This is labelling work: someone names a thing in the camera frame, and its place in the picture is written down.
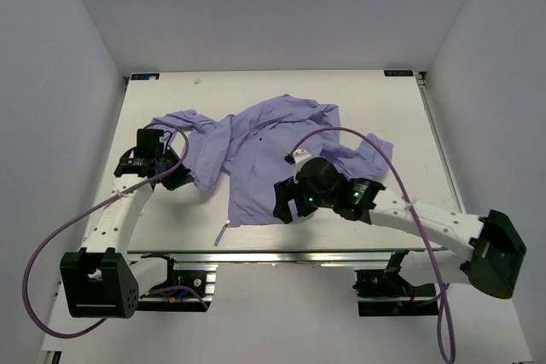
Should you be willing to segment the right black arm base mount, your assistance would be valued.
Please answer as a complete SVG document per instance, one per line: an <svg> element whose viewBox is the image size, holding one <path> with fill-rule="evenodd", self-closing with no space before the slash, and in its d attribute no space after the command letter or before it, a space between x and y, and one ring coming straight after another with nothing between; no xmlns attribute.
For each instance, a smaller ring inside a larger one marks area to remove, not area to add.
<svg viewBox="0 0 546 364"><path fill-rule="evenodd" d="M356 269L352 288L360 317L438 316L439 295L434 284L413 286L400 275L409 251L395 251L385 268Z"/></svg>

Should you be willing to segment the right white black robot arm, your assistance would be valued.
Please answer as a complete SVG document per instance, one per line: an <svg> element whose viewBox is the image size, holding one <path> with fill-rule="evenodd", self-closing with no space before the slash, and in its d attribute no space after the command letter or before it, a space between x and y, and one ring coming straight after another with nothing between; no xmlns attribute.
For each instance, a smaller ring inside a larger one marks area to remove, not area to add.
<svg viewBox="0 0 546 364"><path fill-rule="evenodd" d="M282 222L325 208L349 221L393 228L441 246L435 257L395 251L377 285L364 286L373 296L402 296L433 282L468 284L499 299L513 296L526 245L506 214L491 210L479 216L409 203L382 183L348 178L305 150L286 159L294 173L274 186L273 214Z"/></svg>

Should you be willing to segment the left blue table label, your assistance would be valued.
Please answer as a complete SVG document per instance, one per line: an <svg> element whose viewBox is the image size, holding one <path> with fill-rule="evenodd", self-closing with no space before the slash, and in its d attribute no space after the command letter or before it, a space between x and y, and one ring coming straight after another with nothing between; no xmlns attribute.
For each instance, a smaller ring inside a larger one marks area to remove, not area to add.
<svg viewBox="0 0 546 364"><path fill-rule="evenodd" d="M154 80L158 80L159 78L160 78L160 74L158 72L132 73L130 77L130 81L154 81Z"/></svg>

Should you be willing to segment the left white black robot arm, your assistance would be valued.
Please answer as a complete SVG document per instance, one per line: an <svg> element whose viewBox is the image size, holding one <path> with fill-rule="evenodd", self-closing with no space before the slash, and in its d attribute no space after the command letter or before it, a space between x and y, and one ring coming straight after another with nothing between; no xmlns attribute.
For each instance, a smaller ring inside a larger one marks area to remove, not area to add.
<svg viewBox="0 0 546 364"><path fill-rule="evenodd" d="M127 260L131 236L157 185L175 190L192 182L190 171L167 146L165 132L145 128L136 145L119 159L114 170L112 201L84 238L80 249L61 259L61 279L67 307L75 318L128 319L141 297L155 288L170 295L180 274L167 257Z"/></svg>

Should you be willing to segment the blue table label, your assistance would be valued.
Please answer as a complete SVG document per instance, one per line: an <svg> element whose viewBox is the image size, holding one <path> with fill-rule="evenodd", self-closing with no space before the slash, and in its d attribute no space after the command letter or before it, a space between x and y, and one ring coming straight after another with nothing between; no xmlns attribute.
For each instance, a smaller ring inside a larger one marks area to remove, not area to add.
<svg viewBox="0 0 546 364"><path fill-rule="evenodd" d="M394 69L386 69L383 71L384 75L386 77L414 77L414 73L412 70L394 70Z"/></svg>
<svg viewBox="0 0 546 364"><path fill-rule="evenodd" d="M130 77L130 81L154 81L154 80L158 80L159 78L160 78L160 74L158 72L132 73Z"/></svg>

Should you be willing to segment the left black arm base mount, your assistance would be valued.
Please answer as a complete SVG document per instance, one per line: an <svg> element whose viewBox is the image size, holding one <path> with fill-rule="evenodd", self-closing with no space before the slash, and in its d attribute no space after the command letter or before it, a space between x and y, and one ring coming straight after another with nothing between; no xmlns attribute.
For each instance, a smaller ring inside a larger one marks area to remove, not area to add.
<svg viewBox="0 0 546 364"><path fill-rule="evenodd" d="M166 260L166 279L140 297L136 310L144 312L205 313L215 292L217 264L179 261L173 255L150 254Z"/></svg>

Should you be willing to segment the right blue table label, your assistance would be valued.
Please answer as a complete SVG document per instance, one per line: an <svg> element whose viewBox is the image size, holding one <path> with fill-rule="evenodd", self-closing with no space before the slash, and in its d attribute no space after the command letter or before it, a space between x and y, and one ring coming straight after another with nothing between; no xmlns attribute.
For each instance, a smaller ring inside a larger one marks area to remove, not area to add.
<svg viewBox="0 0 546 364"><path fill-rule="evenodd" d="M383 71L384 75L386 77L414 77L414 73L412 70L394 70L394 69L386 69Z"/></svg>

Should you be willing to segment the lavender purple jacket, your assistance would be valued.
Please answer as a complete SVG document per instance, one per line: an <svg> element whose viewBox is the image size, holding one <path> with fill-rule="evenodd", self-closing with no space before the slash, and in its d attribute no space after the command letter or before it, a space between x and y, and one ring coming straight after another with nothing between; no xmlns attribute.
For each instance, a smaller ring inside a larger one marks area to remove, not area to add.
<svg viewBox="0 0 546 364"><path fill-rule="evenodd" d="M229 176L229 199L220 219L231 227L277 223L274 185L293 175L285 156L294 146L330 161L348 178L381 180L389 171L393 145L368 134L358 147L341 144L335 104L281 95L216 121L184 110L153 118L155 128L188 132L183 161L194 185L214 192L220 174Z"/></svg>

